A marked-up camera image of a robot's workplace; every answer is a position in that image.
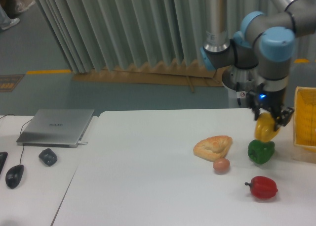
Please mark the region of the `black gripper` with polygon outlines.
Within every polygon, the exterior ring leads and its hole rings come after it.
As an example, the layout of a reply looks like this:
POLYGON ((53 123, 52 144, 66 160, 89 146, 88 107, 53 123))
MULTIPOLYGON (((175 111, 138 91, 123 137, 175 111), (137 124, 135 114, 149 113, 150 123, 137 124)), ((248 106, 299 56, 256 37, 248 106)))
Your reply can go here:
POLYGON ((269 91, 265 90, 265 87, 266 85, 261 83, 247 93, 247 107, 254 113, 254 121, 258 120, 261 109, 271 113, 275 121, 274 131, 277 131, 290 122, 294 108, 284 106, 286 88, 269 91))

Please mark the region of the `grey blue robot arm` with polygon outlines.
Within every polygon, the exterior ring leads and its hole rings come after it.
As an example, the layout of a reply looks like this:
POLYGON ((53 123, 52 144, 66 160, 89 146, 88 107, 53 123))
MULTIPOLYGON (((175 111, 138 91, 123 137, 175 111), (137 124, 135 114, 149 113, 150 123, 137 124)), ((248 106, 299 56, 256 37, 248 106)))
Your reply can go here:
POLYGON ((270 112, 274 129, 286 126, 294 109, 284 106, 290 61, 296 38, 316 31, 316 6, 309 0, 272 0, 278 13, 254 11, 244 17, 240 31, 227 36, 227 0, 204 0, 206 40, 200 49, 208 70, 233 65, 257 70, 256 87, 246 95, 256 117, 270 112))

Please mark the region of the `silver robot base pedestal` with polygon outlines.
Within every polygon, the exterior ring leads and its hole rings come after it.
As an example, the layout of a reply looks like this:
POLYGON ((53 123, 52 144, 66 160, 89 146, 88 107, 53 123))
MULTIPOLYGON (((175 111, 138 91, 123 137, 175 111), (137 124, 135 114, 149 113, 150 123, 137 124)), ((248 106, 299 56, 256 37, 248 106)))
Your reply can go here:
POLYGON ((257 68, 240 69, 230 66, 222 74, 222 83, 228 92, 229 108, 247 108, 246 94, 255 88, 257 68))

